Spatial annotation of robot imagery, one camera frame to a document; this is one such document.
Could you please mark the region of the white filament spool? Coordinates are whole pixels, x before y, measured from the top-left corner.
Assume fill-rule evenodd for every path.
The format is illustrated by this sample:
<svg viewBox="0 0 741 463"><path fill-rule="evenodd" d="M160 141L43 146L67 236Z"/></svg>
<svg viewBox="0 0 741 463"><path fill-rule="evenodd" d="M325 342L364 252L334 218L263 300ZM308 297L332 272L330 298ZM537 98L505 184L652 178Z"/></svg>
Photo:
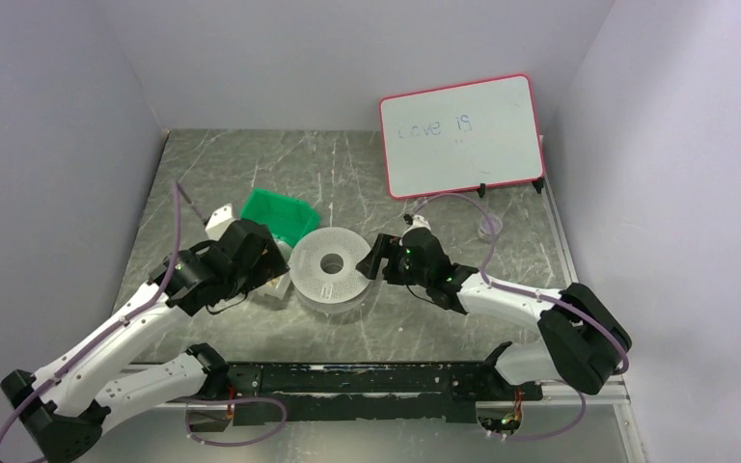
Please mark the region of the white filament spool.
<svg viewBox="0 0 741 463"><path fill-rule="evenodd" d="M371 251L359 233L328 227L306 234L292 249L288 267L296 295L310 309L326 315L361 305L371 280L356 266Z"/></svg>

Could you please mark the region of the green plastic bin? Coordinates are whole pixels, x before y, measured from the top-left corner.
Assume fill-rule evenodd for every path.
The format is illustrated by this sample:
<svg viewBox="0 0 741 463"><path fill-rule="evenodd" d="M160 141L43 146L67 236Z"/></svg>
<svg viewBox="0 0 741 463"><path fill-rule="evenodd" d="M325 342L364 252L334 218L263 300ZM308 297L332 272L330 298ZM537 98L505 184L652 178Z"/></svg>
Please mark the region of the green plastic bin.
<svg viewBox="0 0 741 463"><path fill-rule="evenodd" d="M267 226L291 248L320 223L319 214L306 202L260 188L251 191L239 216Z"/></svg>

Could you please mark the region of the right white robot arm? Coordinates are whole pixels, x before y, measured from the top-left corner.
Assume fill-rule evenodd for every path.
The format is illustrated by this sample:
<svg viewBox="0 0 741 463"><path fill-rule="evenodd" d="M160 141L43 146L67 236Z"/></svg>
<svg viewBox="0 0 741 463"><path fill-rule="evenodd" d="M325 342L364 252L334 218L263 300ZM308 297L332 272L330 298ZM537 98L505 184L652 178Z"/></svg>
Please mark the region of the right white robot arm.
<svg viewBox="0 0 741 463"><path fill-rule="evenodd" d="M556 380L595 395L629 367L630 336L583 284L536 288L489 277L451 261L427 228L378 235L355 268L369 280L381 276L389 285L419 286L446 311L492 316L536 333L537 341L506 343L486 360L511 386Z"/></svg>

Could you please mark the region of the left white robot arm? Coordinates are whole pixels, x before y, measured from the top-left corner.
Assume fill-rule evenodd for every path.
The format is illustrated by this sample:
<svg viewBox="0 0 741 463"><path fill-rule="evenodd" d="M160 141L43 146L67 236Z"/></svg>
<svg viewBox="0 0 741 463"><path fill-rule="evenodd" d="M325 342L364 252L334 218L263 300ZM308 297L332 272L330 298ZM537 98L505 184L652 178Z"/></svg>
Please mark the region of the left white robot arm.
<svg viewBox="0 0 741 463"><path fill-rule="evenodd" d="M208 343L137 373L120 372L157 337L198 312L246 296L288 272L269 228L249 219L217 239L176 248L133 296L87 338L34 372L16 369L0 383L43 462L73 462L109 430L162 403L233 399L227 361Z"/></svg>

